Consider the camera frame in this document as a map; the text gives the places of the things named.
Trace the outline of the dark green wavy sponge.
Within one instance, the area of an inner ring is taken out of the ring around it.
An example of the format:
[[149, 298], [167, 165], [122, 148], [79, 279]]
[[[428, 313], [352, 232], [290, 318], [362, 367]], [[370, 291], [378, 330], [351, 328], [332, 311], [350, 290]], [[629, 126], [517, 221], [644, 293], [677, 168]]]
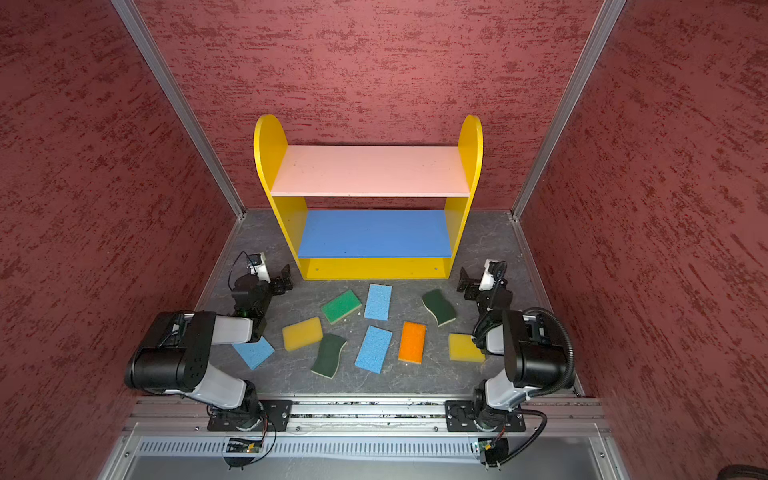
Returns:
[[423, 294], [421, 299], [424, 307], [434, 317], [438, 326], [443, 326], [456, 320], [456, 310], [445, 298], [441, 290], [431, 290]]
[[339, 369], [341, 353], [347, 340], [335, 334], [325, 335], [319, 344], [318, 354], [311, 372], [327, 379], [333, 379]]

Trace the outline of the bright green rectangular sponge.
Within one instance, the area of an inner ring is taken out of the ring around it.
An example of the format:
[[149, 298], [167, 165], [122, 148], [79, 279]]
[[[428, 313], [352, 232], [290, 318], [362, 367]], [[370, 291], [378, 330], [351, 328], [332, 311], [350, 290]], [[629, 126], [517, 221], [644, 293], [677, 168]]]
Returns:
[[362, 303], [357, 295], [353, 291], [347, 290], [338, 297], [322, 305], [321, 312], [328, 323], [333, 325], [357, 312], [361, 307]]

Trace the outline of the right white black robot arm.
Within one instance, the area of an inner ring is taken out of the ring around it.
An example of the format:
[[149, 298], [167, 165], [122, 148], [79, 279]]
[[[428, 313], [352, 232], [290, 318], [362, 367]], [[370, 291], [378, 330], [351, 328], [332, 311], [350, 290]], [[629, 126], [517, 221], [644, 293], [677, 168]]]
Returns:
[[513, 309], [506, 269], [504, 261], [491, 261], [480, 278], [472, 278], [462, 268], [457, 285], [478, 310], [472, 344], [504, 360], [501, 372], [473, 393], [472, 420], [486, 432], [503, 430], [522, 413], [523, 403], [575, 381], [575, 351], [564, 325], [543, 307]]

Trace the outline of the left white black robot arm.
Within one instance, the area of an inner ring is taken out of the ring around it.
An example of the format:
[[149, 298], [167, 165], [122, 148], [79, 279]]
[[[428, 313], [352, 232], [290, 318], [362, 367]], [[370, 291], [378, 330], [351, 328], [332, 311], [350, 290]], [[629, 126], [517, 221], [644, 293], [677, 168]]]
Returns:
[[261, 366], [275, 352], [264, 336], [269, 305], [292, 288], [289, 265], [271, 278], [258, 260], [231, 287], [233, 314], [159, 313], [128, 362], [126, 386], [204, 404], [210, 431], [285, 431], [292, 402], [261, 400], [253, 382], [213, 366], [210, 355], [214, 346], [231, 345], [249, 368]]

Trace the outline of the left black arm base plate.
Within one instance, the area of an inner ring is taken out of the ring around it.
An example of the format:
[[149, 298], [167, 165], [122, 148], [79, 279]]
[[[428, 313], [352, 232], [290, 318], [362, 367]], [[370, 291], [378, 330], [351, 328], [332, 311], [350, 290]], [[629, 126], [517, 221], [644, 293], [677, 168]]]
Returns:
[[294, 402], [285, 399], [266, 399], [260, 401], [260, 411], [256, 419], [243, 420], [229, 410], [215, 407], [208, 408], [207, 430], [210, 432], [236, 432], [250, 434], [261, 432], [264, 428], [285, 432], [291, 417]]

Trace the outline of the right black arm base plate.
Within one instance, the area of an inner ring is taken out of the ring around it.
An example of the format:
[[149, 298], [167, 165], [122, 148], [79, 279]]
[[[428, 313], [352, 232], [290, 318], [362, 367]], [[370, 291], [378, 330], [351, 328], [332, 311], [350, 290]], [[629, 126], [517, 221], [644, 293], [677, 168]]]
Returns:
[[477, 407], [468, 400], [449, 400], [444, 404], [449, 432], [522, 433], [526, 430], [521, 414]]

